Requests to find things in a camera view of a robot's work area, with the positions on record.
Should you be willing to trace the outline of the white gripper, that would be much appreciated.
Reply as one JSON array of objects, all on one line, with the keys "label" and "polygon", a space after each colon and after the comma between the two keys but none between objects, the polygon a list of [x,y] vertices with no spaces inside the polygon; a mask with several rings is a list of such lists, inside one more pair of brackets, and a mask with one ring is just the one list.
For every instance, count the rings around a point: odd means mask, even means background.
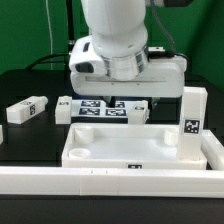
[{"label": "white gripper", "polygon": [[94,52],[92,37],[87,36],[75,43],[69,68],[79,95],[178,98],[183,94],[187,60],[148,59],[145,49],[128,57],[105,58]]}]

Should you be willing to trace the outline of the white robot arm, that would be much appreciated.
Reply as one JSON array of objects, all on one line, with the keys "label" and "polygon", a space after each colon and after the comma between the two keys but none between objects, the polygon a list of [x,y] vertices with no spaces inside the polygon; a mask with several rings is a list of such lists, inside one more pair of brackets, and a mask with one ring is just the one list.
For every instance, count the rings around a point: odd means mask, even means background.
[{"label": "white robot arm", "polygon": [[146,8],[186,7],[194,0],[81,0],[91,34],[76,41],[69,61],[80,95],[178,98],[187,60],[147,47]]}]

